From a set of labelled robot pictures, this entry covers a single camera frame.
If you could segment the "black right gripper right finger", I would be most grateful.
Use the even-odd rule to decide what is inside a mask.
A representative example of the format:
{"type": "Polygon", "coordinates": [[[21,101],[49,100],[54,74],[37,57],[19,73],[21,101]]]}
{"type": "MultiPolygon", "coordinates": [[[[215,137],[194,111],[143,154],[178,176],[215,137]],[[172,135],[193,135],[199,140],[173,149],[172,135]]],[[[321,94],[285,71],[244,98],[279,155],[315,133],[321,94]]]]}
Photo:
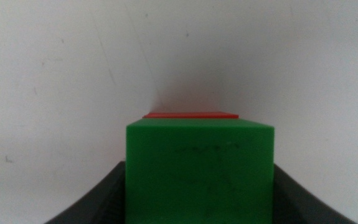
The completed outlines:
{"type": "Polygon", "coordinates": [[[355,224],[306,190],[278,165],[274,166],[273,223],[355,224]]]}

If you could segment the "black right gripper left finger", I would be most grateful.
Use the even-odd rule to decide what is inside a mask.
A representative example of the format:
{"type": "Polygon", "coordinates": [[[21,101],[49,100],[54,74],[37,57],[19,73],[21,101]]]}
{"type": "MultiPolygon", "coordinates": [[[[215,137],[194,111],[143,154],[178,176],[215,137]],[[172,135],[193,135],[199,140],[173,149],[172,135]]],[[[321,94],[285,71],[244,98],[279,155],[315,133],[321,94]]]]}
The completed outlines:
{"type": "Polygon", "coordinates": [[[94,188],[47,224],[124,223],[125,162],[119,162],[94,188]]]}

